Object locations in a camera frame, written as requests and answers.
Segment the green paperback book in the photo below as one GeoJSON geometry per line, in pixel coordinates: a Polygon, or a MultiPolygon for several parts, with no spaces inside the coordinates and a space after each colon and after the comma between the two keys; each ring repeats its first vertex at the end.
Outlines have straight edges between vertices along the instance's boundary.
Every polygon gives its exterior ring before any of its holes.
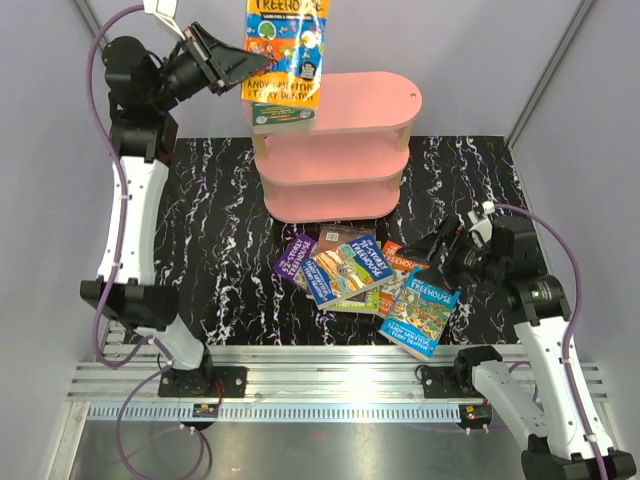
{"type": "Polygon", "coordinates": [[[315,126],[316,112],[311,109],[252,103],[250,112],[251,127],[255,134],[297,133],[315,126]]]}

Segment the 130-storey treehouse orange book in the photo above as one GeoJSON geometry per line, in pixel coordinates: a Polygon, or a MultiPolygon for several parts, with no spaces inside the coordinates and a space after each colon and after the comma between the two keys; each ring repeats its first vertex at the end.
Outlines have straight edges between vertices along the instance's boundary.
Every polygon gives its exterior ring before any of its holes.
{"type": "Polygon", "coordinates": [[[299,109],[319,107],[330,1],[246,3],[247,51],[267,64],[245,80],[241,99],[299,109]]]}

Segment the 91-storey treehouse blue book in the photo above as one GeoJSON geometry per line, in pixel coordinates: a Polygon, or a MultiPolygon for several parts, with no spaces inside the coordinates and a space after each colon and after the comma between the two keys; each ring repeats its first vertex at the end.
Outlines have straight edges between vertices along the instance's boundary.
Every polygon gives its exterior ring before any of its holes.
{"type": "Polygon", "coordinates": [[[390,264],[370,234],[311,255],[301,262],[300,269],[319,309],[368,292],[393,278],[390,264]]]}

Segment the dark brown paperback book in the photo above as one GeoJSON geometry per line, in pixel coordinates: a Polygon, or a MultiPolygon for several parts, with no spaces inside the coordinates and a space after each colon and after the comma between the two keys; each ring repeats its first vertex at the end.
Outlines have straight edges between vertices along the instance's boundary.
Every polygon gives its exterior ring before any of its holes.
{"type": "Polygon", "coordinates": [[[334,249],[365,235],[372,235],[373,238],[376,238],[376,231],[365,227],[352,227],[337,224],[323,225],[320,229],[315,252],[321,253],[334,249]]]}

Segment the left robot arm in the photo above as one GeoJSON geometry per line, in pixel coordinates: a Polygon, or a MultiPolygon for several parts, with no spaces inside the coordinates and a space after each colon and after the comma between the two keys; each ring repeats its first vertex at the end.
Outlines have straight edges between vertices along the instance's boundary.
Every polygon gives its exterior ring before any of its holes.
{"type": "Polygon", "coordinates": [[[95,279],[80,285],[94,320],[110,319],[166,357],[160,395],[203,397],[221,387],[211,356],[180,318],[176,288],[154,270],[159,204],[174,156],[178,124],[171,110],[203,89],[222,95],[265,68],[265,55],[232,47],[194,22],[168,57],[132,36],[102,53],[109,87],[114,194],[105,252],[95,279]]]}

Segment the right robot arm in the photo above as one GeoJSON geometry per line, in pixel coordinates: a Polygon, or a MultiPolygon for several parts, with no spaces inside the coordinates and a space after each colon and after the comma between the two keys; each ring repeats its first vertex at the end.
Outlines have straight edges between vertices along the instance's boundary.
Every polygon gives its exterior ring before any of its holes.
{"type": "Polygon", "coordinates": [[[489,285],[502,301],[538,388],[532,398],[513,379],[496,348],[459,351],[453,385],[465,397],[482,395],[521,449],[528,479],[630,479],[633,456],[603,427],[571,338],[571,315],[560,281],[539,264],[534,227],[519,216],[455,217],[398,251],[428,265],[424,277],[449,291],[466,281],[489,285]]]}

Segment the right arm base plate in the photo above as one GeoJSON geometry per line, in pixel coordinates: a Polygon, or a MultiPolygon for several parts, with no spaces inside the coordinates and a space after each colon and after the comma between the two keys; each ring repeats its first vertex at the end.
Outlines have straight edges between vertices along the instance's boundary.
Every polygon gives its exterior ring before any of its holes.
{"type": "Polygon", "coordinates": [[[421,385],[425,399],[483,399],[473,387],[458,381],[453,367],[419,364],[414,376],[421,385]]]}

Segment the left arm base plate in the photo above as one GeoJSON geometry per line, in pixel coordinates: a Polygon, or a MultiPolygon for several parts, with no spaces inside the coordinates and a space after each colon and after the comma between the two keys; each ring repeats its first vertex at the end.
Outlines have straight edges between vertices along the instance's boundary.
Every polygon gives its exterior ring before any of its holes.
{"type": "Polygon", "coordinates": [[[161,398],[243,399],[248,369],[243,366],[213,365],[201,370],[170,369],[161,375],[158,396],[161,398]]]}

